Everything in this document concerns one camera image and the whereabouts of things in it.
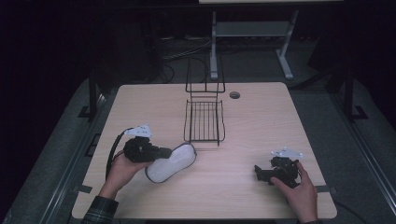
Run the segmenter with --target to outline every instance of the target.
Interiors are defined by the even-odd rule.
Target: metal frame
[[[212,19],[212,49],[210,51],[210,77],[217,79],[218,61],[216,55],[216,41],[218,36],[284,36],[285,42],[281,49],[276,50],[285,78],[293,79],[288,61],[285,58],[291,35],[297,21],[299,10],[294,10],[289,21],[227,21],[217,22],[216,11]]]

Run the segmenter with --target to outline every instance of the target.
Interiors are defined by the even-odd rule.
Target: person's right hand
[[[301,223],[318,220],[318,192],[308,176],[308,172],[297,162],[301,173],[301,184],[294,189],[289,188],[281,180],[272,177],[277,186],[289,201],[289,205]]]

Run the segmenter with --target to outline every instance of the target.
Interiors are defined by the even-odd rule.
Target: white object
[[[139,136],[139,137],[151,137],[151,130],[149,129],[148,124],[144,124],[138,126],[137,128],[133,128],[124,132],[124,134]]]
[[[291,149],[288,149],[287,147],[283,147],[282,150],[280,151],[271,151],[271,154],[274,156],[278,157],[302,157],[303,153],[301,152],[296,152]]]
[[[154,183],[162,183],[180,170],[191,166],[196,158],[195,148],[184,143],[172,151],[169,159],[158,159],[146,168],[146,176]]]

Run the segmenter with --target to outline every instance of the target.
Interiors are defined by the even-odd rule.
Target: person's left hand
[[[105,184],[99,192],[99,196],[114,200],[117,192],[128,184],[139,170],[151,164],[152,161],[139,163],[131,162],[125,157],[123,151],[120,151],[111,164],[110,172],[108,173]]]

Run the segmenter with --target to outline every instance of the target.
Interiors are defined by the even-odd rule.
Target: black handheld controller
[[[157,159],[169,159],[172,150],[166,147],[155,147],[147,137],[135,137],[128,140],[123,148],[125,157],[132,162],[155,161]]]
[[[268,182],[269,185],[274,185],[271,182],[271,177],[274,176],[294,189],[300,185],[295,181],[299,174],[297,162],[298,160],[292,161],[290,158],[273,157],[271,166],[274,167],[274,170],[262,170],[259,166],[254,165],[254,171],[258,180]]]

